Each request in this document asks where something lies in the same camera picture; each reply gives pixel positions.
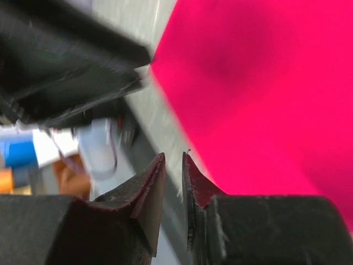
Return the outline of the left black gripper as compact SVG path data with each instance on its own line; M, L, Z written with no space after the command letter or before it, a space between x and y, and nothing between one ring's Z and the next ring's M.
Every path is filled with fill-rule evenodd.
M66 1L1 2L1 116L54 128L117 118L148 49Z

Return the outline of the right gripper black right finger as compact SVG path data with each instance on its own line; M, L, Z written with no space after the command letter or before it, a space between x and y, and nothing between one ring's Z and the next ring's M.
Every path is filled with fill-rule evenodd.
M187 250L194 264L229 264L229 224L221 212L229 196L201 173L187 152L182 168Z

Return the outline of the red t shirt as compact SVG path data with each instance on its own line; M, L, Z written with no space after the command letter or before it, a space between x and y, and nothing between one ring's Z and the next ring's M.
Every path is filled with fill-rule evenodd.
M352 2L177 1L152 73L211 179L352 226Z

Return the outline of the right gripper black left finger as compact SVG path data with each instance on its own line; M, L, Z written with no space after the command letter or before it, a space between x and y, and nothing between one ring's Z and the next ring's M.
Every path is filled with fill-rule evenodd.
M47 264L151 264L157 254L165 187L165 155L85 202L73 196Z

